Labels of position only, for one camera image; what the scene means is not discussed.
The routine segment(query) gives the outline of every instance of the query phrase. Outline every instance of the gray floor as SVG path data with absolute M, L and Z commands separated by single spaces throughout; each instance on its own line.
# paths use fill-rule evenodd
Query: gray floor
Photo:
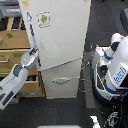
M 109 46 L 111 35 L 119 32 L 126 35 L 120 23 L 120 11 L 128 6 L 128 1 L 106 0 L 98 3 L 92 0 L 89 27 L 85 43 L 85 52 L 96 43 Z M 91 80 L 90 67 L 81 70 L 81 78 Z M 80 88 L 88 90 L 90 84 L 80 81 Z M 105 118 L 98 108 L 92 90 L 87 93 L 78 91 L 76 99 L 21 98 L 19 104 L 9 105 L 0 111 L 1 128 L 36 128 L 40 125 L 80 125 L 92 128 L 91 115 L 98 117 L 103 128 Z

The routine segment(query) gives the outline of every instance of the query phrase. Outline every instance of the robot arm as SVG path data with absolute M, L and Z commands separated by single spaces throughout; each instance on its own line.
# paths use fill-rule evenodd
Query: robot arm
M 22 88 L 28 77 L 28 70 L 36 65 L 38 50 L 26 51 L 21 57 L 21 65 L 15 64 L 10 74 L 0 82 L 0 109 L 4 110 L 12 98 Z
M 0 109 L 3 110 L 24 85 L 28 70 L 21 65 L 14 65 L 11 73 L 0 82 Z

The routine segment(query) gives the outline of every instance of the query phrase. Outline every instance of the white refrigerator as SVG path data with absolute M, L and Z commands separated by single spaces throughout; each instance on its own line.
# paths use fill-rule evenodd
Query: white refrigerator
M 31 47 L 30 22 L 33 26 L 46 97 L 77 97 L 91 0 L 27 2 L 19 0 L 19 5 Z

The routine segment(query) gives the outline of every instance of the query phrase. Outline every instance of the robot label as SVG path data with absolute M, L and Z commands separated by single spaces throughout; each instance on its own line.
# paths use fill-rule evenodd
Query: robot label
M 126 75 L 126 69 L 124 67 L 120 67 L 118 72 L 115 73 L 116 76 L 114 77 L 114 81 L 120 85 L 121 81 L 125 78 L 125 75 Z

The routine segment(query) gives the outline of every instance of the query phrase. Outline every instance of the wooden cabinet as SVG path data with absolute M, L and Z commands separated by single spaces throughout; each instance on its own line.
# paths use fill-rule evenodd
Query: wooden cabinet
M 14 64 L 21 64 L 21 56 L 30 49 L 26 31 L 20 28 L 16 31 L 11 30 L 13 19 L 9 18 L 7 30 L 0 31 L 0 80 L 11 72 Z M 35 80 L 30 80 L 29 77 L 35 77 Z M 28 70 L 28 79 L 18 94 L 21 97 L 45 96 L 41 75 L 37 72 L 36 66 Z

